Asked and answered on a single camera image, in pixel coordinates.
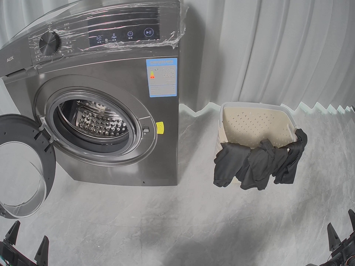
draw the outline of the gray floor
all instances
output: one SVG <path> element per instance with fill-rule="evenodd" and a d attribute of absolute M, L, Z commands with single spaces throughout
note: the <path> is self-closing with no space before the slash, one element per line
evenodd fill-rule
<path fill-rule="evenodd" d="M 295 183 L 266 190 L 213 182 L 218 112 L 181 112 L 176 187 L 80 183 L 61 168 L 47 201 L 21 219 L 17 247 L 34 258 L 43 235 L 49 265 L 306 265 L 330 252 L 327 224 L 341 239 L 355 209 L 355 113 L 298 109 L 308 134 Z M 13 221 L 0 217 L 0 234 Z"/>

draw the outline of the stainless steel drum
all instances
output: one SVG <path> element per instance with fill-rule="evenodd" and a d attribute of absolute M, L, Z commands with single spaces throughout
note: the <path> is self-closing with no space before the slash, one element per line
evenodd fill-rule
<path fill-rule="evenodd" d="M 117 140 L 126 135 L 126 123 L 103 104 L 88 100 L 69 100 L 59 106 L 62 119 L 81 137 L 92 140 Z"/>

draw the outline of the blue label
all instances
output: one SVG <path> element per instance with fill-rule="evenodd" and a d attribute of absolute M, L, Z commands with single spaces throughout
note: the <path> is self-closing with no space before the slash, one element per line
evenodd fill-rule
<path fill-rule="evenodd" d="M 177 58 L 147 59 L 147 77 L 151 98 L 177 96 Z"/>

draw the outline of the play pause button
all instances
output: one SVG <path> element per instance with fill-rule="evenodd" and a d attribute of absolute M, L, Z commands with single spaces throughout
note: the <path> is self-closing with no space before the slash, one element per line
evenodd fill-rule
<path fill-rule="evenodd" d="M 154 34 L 154 30 L 152 28 L 146 28 L 144 30 L 144 35 L 147 37 L 147 38 L 150 38 L 152 35 Z"/>

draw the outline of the door glass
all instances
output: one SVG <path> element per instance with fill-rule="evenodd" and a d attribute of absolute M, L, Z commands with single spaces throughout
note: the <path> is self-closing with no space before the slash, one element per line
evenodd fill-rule
<path fill-rule="evenodd" d="M 15 217 L 35 213 L 46 196 L 42 163 L 28 145 L 7 142 L 0 145 L 0 202 Z"/>

